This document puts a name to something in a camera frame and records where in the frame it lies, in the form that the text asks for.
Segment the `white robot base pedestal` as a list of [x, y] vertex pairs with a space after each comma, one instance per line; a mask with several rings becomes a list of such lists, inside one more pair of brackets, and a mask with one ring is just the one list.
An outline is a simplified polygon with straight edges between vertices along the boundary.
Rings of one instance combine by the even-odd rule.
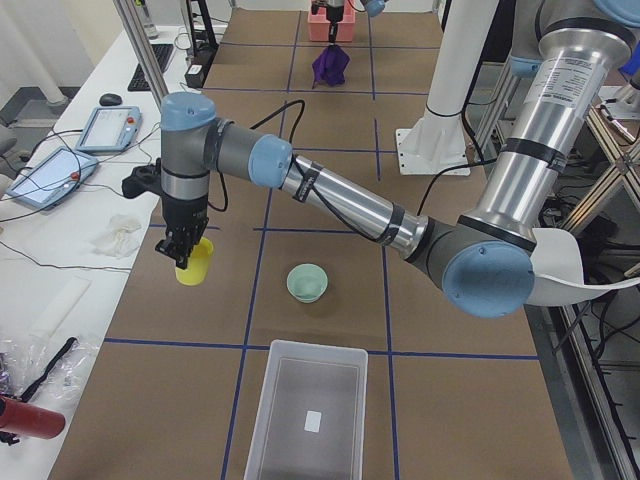
[[424, 114], [396, 131], [403, 175], [468, 175], [462, 111], [498, 0], [454, 0], [444, 26]]

